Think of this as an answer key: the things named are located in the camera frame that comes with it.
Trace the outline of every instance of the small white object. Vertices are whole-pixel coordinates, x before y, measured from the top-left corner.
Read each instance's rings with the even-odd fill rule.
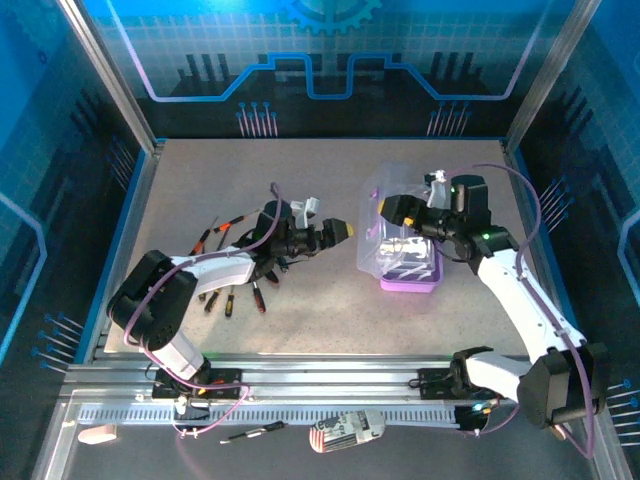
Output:
[[[87,445],[97,445],[99,443],[110,442],[118,436],[117,427],[113,424],[101,425],[99,427],[88,428],[78,434],[78,441]]]
[[[434,180],[431,182],[431,192],[429,192],[429,199],[427,200],[427,207],[429,208],[446,208],[447,206],[447,189],[443,182]]]
[[[291,202],[291,212],[296,219],[296,228],[309,228],[309,219],[318,213],[320,200],[309,197],[304,202]]]
[[[187,413],[187,397],[185,395],[180,395],[176,400],[175,407],[178,415],[184,415]]]
[[[446,174],[444,170],[436,170],[431,175],[436,177],[435,181],[439,183],[445,183],[447,181]]]

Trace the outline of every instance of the screwdriver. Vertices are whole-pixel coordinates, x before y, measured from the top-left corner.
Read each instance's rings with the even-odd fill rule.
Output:
[[[201,253],[206,253],[204,250],[204,243],[202,244],[202,252]],[[198,295],[198,300],[200,300],[201,302],[204,302],[207,299],[207,292],[201,293],[200,295]]]
[[[224,316],[227,318],[231,318],[231,315],[233,314],[233,299],[236,296],[233,293],[234,288],[235,285],[231,285],[231,291],[229,292],[229,296],[227,297],[227,305],[224,307]]]
[[[256,305],[258,306],[258,311],[260,313],[264,313],[267,311],[267,306],[264,303],[264,298],[262,298],[262,292],[260,291],[260,287],[256,282],[253,282],[253,298],[256,299]]]
[[[220,232],[224,232],[225,230],[229,230],[229,228],[231,228],[231,225],[235,225],[236,223],[240,223],[245,218],[250,217],[254,213],[258,213],[259,211],[260,211],[260,209],[258,208],[257,210],[254,210],[253,212],[248,213],[247,215],[240,215],[239,217],[236,217],[233,220],[228,221],[227,223],[223,223],[219,227],[214,228],[213,229],[213,233],[220,233]]]
[[[225,445],[225,444],[229,444],[235,440],[238,440],[240,438],[253,438],[253,437],[258,437],[260,435],[263,435],[265,433],[269,433],[269,432],[274,432],[276,430],[280,430],[281,428],[286,427],[287,424],[284,423],[282,420],[278,420],[277,422],[274,423],[270,423],[269,425],[264,425],[260,428],[256,428],[255,430],[249,430],[248,432],[243,432],[240,433],[238,435],[232,435],[231,437],[227,438],[226,440],[220,440],[220,443]]]
[[[271,283],[275,285],[278,285],[280,283],[280,279],[275,273],[273,273],[273,270],[265,273],[264,278],[266,278],[267,280],[269,280]]]
[[[207,228],[204,233],[200,236],[200,240],[198,240],[198,243],[196,243],[196,246],[193,247],[193,250],[191,250],[191,253],[189,253],[189,256],[192,255],[196,255],[198,252],[200,252],[202,250],[202,248],[204,247],[204,242],[207,241],[207,238],[209,238],[209,234],[211,233],[211,231],[213,230],[213,226],[216,224],[216,222],[218,221],[218,218],[220,218],[219,216],[217,216],[214,220],[213,223],[211,223],[211,226],[209,228]]]
[[[216,248],[216,252],[218,252],[218,251],[220,251],[222,249],[222,245],[224,245],[224,241],[227,239],[227,235],[228,234],[229,234],[229,228],[227,228],[224,231],[224,233],[222,234],[222,238],[218,242],[218,248]],[[213,291],[213,294],[211,295],[211,298],[209,299],[207,304],[204,306],[205,313],[211,313],[211,310],[213,310],[213,306],[215,305],[216,300],[218,300],[219,296],[220,296],[220,289],[216,288]]]

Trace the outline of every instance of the purple box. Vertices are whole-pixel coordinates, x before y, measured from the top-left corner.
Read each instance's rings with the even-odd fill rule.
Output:
[[[398,279],[399,273],[387,273],[380,278],[380,287],[388,292],[431,293],[442,283],[444,276],[442,255],[436,251],[435,256],[436,269],[428,277],[420,280],[412,280],[410,276]]]

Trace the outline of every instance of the work surface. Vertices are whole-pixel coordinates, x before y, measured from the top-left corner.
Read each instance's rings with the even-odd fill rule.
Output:
[[[321,200],[313,219],[336,217],[358,229],[362,185],[384,162],[407,162],[418,174],[475,163],[504,165],[497,141],[431,140],[169,140],[160,159],[129,269],[158,249],[186,255],[216,216],[226,221],[272,199]],[[518,240],[524,229],[504,172],[478,171],[489,185],[493,221]],[[256,217],[232,228],[232,241]],[[207,242],[215,249],[218,237]],[[445,263],[444,282],[431,294],[391,293],[356,268],[351,238],[280,274],[280,286],[260,281],[267,313],[249,285],[236,287],[233,317],[224,317],[224,290],[211,315],[193,299],[183,331],[208,353],[434,354],[479,345],[525,354],[502,307],[466,265]],[[128,351],[112,326],[105,351]]]

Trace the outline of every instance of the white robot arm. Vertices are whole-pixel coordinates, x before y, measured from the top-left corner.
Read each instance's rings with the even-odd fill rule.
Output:
[[[147,252],[109,302],[108,316],[126,331],[134,312],[156,282],[174,267],[191,261],[190,266],[176,272],[152,297],[130,327],[130,336],[153,354],[161,368],[182,380],[209,385],[213,381],[209,361],[180,331],[189,302],[194,295],[254,282],[271,272],[278,259],[312,257],[353,235],[349,224],[334,218],[324,220],[321,230],[309,225],[308,218],[315,215],[317,208],[318,200],[313,198],[293,205],[282,202],[273,233],[248,252],[238,250],[267,235],[274,222],[275,201],[265,205],[255,228],[215,254],[168,257],[157,250]]]
[[[593,410],[601,412],[609,377],[606,348],[588,343],[562,316],[524,259],[518,268],[518,244],[505,228],[491,224],[484,179],[464,175],[452,179],[452,187],[451,209],[396,195],[385,199],[381,214],[425,238],[452,241],[460,258],[500,301],[529,355],[529,362],[523,362],[487,347],[457,352],[451,362],[453,393],[468,397],[480,388],[492,390],[519,403],[540,428],[584,417],[585,399],[569,344],[587,370]]]

